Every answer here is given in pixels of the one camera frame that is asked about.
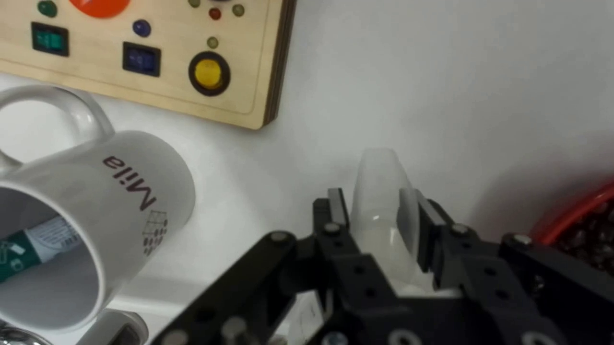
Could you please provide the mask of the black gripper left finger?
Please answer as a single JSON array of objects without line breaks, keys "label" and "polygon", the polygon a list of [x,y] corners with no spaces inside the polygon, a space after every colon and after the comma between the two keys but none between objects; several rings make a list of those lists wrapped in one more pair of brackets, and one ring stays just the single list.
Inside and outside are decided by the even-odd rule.
[{"label": "black gripper left finger", "polygon": [[324,256],[356,254],[349,233],[349,212],[341,187],[330,187],[312,201],[312,233]]}]

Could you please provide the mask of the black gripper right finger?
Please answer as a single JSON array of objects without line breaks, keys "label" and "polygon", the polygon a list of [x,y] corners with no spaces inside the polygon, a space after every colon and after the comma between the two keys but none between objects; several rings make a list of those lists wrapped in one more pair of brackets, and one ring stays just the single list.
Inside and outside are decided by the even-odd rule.
[{"label": "black gripper right finger", "polygon": [[420,289],[462,289],[466,258],[475,249],[472,227],[414,187],[399,191],[397,229],[404,249],[404,285]]}]

